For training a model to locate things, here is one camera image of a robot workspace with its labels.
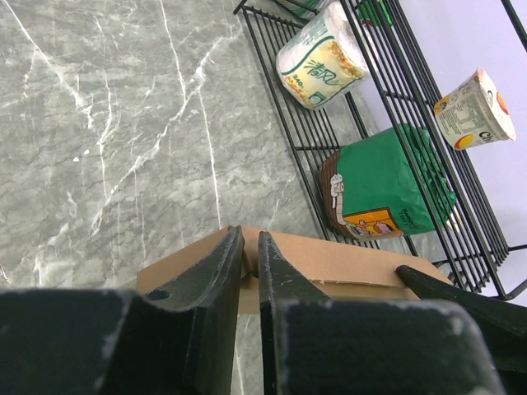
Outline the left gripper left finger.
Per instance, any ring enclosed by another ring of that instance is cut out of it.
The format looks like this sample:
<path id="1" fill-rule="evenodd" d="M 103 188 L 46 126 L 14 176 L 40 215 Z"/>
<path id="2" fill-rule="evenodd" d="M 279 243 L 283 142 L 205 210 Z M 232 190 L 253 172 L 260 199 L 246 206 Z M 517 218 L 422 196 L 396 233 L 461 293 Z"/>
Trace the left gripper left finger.
<path id="1" fill-rule="evenodd" d="M 162 286 L 1 294 L 4 394 L 228 394 L 244 239 Z"/>

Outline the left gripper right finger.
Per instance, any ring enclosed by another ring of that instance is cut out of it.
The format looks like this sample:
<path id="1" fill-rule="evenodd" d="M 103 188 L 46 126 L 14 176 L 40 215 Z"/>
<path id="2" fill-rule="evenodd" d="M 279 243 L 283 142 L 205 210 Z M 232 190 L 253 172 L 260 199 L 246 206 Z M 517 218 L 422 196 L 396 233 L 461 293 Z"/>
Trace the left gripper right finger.
<path id="1" fill-rule="evenodd" d="M 478 325 L 441 300 L 334 300 L 259 235 L 267 394 L 502 394 Z"/>

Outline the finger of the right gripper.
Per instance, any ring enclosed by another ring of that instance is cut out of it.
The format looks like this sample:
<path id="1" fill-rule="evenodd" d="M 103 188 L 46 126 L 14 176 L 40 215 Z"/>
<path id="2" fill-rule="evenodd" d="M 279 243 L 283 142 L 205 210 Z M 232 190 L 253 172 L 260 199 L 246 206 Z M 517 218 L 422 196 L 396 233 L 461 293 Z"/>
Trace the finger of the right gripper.
<path id="1" fill-rule="evenodd" d="M 448 300 L 465 309 L 499 370 L 526 373 L 525 307 L 461 290 L 406 265 L 397 267 L 396 273 L 419 298 Z"/>

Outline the brown cardboard box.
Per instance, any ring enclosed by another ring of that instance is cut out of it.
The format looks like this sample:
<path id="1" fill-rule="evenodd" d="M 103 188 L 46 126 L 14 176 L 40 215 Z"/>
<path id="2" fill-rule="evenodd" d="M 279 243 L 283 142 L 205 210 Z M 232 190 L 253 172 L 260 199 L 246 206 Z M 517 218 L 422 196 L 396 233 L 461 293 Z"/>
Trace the brown cardboard box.
<path id="1" fill-rule="evenodd" d="M 226 235 L 224 227 L 140 270 L 136 290 L 146 294 L 209 255 Z M 367 298 L 415 300 L 396 268 L 410 266 L 448 285 L 447 275 L 425 258 L 270 232 L 282 256 L 313 285 L 335 299 Z"/>

